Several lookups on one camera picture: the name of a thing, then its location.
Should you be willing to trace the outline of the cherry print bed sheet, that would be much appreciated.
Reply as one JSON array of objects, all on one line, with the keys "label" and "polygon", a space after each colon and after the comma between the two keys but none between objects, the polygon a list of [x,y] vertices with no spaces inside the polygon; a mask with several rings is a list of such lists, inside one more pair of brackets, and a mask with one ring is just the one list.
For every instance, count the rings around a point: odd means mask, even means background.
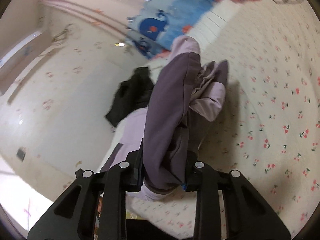
[{"label": "cherry print bed sheet", "polygon": [[199,159],[239,170],[296,237],[319,204],[319,19],[308,0],[241,4],[204,51],[229,74]]}]

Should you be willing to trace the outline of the black garment on bed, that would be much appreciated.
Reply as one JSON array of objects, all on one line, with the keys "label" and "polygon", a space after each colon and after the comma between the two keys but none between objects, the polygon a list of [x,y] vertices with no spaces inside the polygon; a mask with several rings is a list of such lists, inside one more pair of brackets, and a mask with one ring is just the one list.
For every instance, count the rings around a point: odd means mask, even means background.
[{"label": "black garment on bed", "polygon": [[149,104],[153,88],[149,67],[135,68],[132,76],[119,84],[105,119],[117,127],[130,113]]}]

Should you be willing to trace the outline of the whale print blue curtain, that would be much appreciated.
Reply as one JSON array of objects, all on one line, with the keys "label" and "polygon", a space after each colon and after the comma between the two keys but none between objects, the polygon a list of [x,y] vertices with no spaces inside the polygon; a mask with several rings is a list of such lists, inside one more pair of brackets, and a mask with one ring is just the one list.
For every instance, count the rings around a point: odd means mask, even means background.
[{"label": "whale print blue curtain", "polygon": [[129,17],[127,38],[147,59],[170,50],[220,0],[143,0],[139,13]]}]

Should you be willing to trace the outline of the lilac and purple jacket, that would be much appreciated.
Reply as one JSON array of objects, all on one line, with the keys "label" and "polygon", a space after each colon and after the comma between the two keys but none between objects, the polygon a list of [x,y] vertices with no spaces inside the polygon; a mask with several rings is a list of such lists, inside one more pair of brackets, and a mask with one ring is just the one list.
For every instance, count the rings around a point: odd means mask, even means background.
[{"label": "lilac and purple jacket", "polygon": [[190,36],[174,39],[146,107],[124,119],[122,136],[101,171],[142,150],[145,177],[136,197],[159,201],[186,181],[186,166],[225,102],[228,62],[200,62],[200,46]]}]

